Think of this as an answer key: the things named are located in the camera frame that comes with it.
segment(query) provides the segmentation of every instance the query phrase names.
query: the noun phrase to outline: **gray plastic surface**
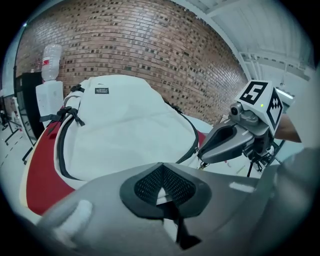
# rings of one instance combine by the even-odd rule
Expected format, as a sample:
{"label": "gray plastic surface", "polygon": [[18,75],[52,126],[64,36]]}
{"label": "gray plastic surface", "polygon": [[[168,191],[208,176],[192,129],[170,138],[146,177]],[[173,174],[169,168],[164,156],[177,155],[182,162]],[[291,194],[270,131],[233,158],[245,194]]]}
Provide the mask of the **gray plastic surface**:
{"label": "gray plastic surface", "polygon": [[58,202],[39,221],[52,230],[73,212],[79,200],[93,204],[87,228],[74,238],[82,250],[94,248],[108,256],[170,256],[180,249],[169,237],[161,220],[136,217],[121,201],[119,190],[129,177],[154,166],[147,164],[94,179]]}
{"label": "gray plastic surface", "polygon": [[236,134],[233,138],[230,140],[222,143],[221,145],[211,149],[210,151],[207,151],[203,153],[200,158],[203,162],[207,164],[222,162],[225,160],[233,159],[235,157],[238,157],[239,155],[235,155],[235,151],[239,151],[239,147],[241,147],[241,150],[248,146],[248,143],[253,142],[254,135],[249,132],[247,129],[241,127],[238,124],[235,124],[233,121],[229,120],[227,122],[222,122],[218,125],[216,125],[210,133],[205,138],[200,150],[207,146],[207,143],[210,142],[210,138],[215,135],[215,133],[218,131],[218,129],[223,128],[225,126],[232,126],[236,128]]}
{"label": "gray plastic surface", "polygon": [[[169,238],[160,220],[136,217],[119,197],[124,180],[154,164],[89,182],[50,209],[38,227],[48,233],[71,214],[79,200],[86,199],[93,203],[93,216],[74,241],[78,252],[87,255],[263,255],[308,215],[320,184],[319,154],[319,149],[305,149],[282,165],[267,167],[260,180],[166,163],[203,180],[212,192],[203,212],[184,220],[188,233],[202,240],[185,251]],[[235,183],[254,191],[235,189],[231,186]]]}

